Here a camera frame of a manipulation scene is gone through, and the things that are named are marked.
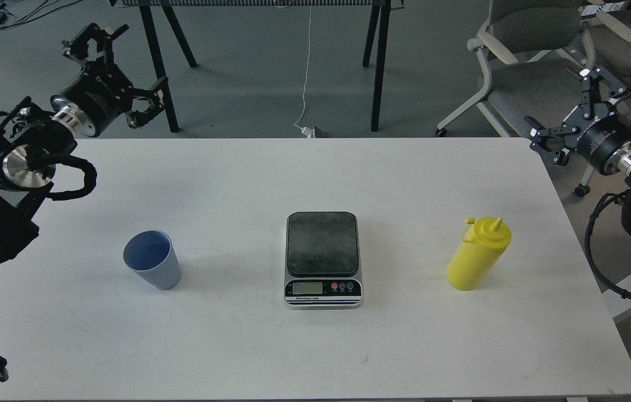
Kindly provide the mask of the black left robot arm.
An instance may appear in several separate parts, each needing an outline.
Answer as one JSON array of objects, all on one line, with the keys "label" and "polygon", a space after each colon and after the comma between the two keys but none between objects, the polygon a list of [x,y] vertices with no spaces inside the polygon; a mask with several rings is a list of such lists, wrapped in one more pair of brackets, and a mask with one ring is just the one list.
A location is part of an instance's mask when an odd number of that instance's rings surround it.
[{"label": "black left robot arm", "polygon": [[64,56],[81,70],[52,95],[50,110],[30,97],[10,111],[0,107],[0,264],[37,239],[33,217],[46,199],[85,198],[96,188],[98,171],[74,155],[78,137],[99,137],[120,117],[139,129],[164,111],[168,80],[137,88],[114,61],[114,41],[128,28],[91,23],[63,42]]}]

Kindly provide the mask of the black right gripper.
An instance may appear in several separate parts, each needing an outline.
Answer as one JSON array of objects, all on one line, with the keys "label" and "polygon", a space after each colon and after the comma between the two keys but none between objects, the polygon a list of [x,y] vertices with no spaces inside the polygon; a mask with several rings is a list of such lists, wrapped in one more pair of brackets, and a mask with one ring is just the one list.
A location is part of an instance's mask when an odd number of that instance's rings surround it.
[{"label": "black right gripper", "polygon": [[631,86],[604,66],[566,71],[581,83],[581,102],[564,119],[564,125],[545,128],[531,116],[523,120],[532,128],[530,149],[551,165],[566,166],[569,153],[576,152],[602,175],[619,171],[615,153],[631,145],[631,123],[617,112],[627,114],[625,101]]}]

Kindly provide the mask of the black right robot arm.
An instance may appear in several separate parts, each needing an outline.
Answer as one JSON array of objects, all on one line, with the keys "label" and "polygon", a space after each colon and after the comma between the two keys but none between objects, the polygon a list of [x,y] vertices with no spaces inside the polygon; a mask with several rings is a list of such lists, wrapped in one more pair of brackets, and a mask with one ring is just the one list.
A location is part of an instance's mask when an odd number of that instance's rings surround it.
[{"label": "black right robot arm", "polygon": [[631,89],[603,66],[568,72],[581,84],[581,101],[557,127],[547,128],[525,116],[524,121],[532,128],[528,134],[530,148],[552,165],[567,165],[569,157],[577,154],[603,176],[624,174],[627,189],[604,194],[589,217],[584,254],[597,280],[621,299],[631,300],[629,290],[614,284],[599,270],[591,250],[596,221],[609,204],[620,206],[622,229],[631,236],[631,123],[616,109],[618,102],[631,97]]}]

